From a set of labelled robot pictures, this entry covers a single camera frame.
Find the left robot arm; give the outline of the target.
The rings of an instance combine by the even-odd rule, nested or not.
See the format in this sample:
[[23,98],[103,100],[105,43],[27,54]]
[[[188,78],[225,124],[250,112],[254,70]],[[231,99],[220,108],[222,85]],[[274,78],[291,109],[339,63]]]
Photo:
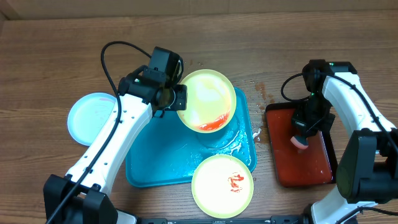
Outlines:
[[155,47],[141,65],[111,88],[114,108],[101,131],[64,177],[51,175],[43,189],[47,223],[138,223],[111,202],[113,184],[137,135],[157,111],[182,111],[187,87],[179,83],[181,56]]

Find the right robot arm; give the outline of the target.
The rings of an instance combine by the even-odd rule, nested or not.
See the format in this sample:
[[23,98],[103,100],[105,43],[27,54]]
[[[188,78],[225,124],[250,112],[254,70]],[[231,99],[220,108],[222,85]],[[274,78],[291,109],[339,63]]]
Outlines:
[[378,204],[397,198],[397,128],[368,97],[350,62],[310,60],[299,75],[310,94],[298,100],[292,144],[306,149],[309,137],[329,132],[335,119],[331,108],[350,136],[334,189],[306,208],[303,222],[356,223],[357,213],[378,212]]

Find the pink and black sponge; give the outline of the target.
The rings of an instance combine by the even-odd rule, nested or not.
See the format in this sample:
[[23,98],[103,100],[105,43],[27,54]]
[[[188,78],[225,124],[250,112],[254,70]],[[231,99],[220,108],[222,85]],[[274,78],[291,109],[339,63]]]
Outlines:
[[295,135],[292,136],[290,139],[291,143],[299,148],[299,149],[307,149],[308,148],[308,140],[307,138],[300,136],[300,135]]

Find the light blue round plate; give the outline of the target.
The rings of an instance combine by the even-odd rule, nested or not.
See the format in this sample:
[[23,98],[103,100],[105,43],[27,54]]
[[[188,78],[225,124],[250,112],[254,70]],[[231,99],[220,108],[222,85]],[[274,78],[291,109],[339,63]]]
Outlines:
[[90,93],[80,98],[67,118],[70,136],[79,144],[90,146],[111,114],[116,98],[107,93]]

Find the green rimmed plate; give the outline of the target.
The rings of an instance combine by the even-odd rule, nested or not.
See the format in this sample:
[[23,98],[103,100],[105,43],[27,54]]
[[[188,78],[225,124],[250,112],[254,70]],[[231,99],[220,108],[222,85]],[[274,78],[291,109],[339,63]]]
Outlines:
[[178,111],[183,124],[198,133],[214,133],[224,128],[236,111],[236,93],[222,73],[201,69],[181,82],[187,87],[186,109]]
[[219,154],[205,159],[192,177],[198,207],[214,218],[233,218],[250,204],[254,193],[251,172],[239,159]]

